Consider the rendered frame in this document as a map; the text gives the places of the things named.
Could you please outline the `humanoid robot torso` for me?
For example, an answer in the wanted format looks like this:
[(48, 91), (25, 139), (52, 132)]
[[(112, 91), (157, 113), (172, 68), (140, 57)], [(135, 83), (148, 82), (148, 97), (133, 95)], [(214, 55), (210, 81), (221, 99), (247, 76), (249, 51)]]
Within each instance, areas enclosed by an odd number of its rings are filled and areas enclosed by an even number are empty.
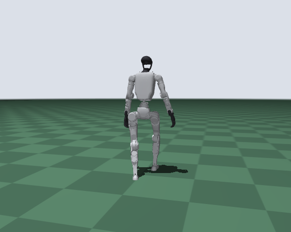
[(151, 101), (155, 90), (154, 73), (139, 72), (135, 75), (135, 94), (140, 103), (137, 108), (137, 119), (150, 119), (150, 108), (148, 102)]

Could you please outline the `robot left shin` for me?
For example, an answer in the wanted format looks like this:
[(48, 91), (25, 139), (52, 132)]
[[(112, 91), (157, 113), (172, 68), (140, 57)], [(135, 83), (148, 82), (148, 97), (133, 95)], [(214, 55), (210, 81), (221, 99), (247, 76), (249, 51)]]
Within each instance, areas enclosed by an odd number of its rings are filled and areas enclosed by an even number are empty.
[(131, 162), (133, 165), (133, 174), (135, 176), (138, 176), (137, 172), (137, 166), (138, 166), (138, 150), (133, 151), (132, 149), (132, 143), (130, 143), (130, 148), (131, 148)]

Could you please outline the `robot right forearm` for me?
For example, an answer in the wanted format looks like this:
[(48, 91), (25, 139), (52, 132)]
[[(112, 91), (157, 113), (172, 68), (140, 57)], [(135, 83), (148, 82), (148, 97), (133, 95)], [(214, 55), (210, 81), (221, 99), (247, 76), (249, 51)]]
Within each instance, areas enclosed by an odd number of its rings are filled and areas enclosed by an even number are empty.
[(173, 113), (173, 109), (171, 108), (171, 104), (170, 104), (167, 92), (166, 92), (166, 95), (167, 95), (167, 98), (164, 98), (163, 102), (165, 103), (165, 107), (167, 109), (167, 113), (168, 113), (168, 110), (170, 110)]

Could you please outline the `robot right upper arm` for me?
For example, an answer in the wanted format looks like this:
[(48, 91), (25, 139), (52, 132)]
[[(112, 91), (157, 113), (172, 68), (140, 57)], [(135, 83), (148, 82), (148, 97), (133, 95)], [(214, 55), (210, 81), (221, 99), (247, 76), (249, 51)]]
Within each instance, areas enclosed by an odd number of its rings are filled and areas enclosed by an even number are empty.
[(165, 85), (164, 85), (164, 81), (163, 81), (162, 76), (159, 74), (154, 74), (154, 79), (158, 82), (157, 84), (158, 84), (158, 87), (161, 91), (161, 93), (160, 93), (161, 98), (166, 98), (167, 95), (166, 95)]

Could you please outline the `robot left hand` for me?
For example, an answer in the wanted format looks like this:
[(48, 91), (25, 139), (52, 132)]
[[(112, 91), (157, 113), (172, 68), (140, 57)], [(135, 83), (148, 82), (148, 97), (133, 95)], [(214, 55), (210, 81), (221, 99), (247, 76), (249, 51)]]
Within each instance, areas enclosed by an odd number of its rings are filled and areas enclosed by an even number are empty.
[(129, 128), (127, 111), (125, 111), (124, 126)]

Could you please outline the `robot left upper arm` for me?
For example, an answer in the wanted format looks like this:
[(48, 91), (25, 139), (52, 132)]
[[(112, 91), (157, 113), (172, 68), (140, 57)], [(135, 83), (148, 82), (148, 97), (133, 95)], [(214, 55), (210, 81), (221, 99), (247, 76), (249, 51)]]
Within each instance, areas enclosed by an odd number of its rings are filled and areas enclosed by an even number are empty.
[(134, 97), (134, 94), (132, 93), (133, 89), (134, 89), (134, 83), (135, 83), (135, 74), (131, 75), (129, 77), (129, 82), (128, 82), (128, 87), (127, 87), (127, 95), (126, 97), (129, 99), (132, 99)]

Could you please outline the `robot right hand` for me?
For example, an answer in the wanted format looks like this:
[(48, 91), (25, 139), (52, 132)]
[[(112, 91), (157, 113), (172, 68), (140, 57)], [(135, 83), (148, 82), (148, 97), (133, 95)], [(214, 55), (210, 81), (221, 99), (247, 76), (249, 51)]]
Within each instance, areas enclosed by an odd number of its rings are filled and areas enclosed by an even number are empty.
[(168, 110), (168, 115), (171, 116), (171, 121), (172, 121), (172, 126), (171, 127), (174, 127), (176, 122), (175, 122), (175, 117), (173, 115), (174, 113), (172, 113), (170, 110)]

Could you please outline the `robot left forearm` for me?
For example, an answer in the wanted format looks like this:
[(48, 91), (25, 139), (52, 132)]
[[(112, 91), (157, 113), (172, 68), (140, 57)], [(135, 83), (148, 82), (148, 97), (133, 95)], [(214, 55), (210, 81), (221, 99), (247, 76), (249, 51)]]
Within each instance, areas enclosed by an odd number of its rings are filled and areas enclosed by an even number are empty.
[(126, 103), (125, 103), (125, 111), (127, 111), (127, 114), (129, 114), (130, 113), (130, 109), (131, 109), (132, 100), (126, 97), (125, 101), (126, 101)]

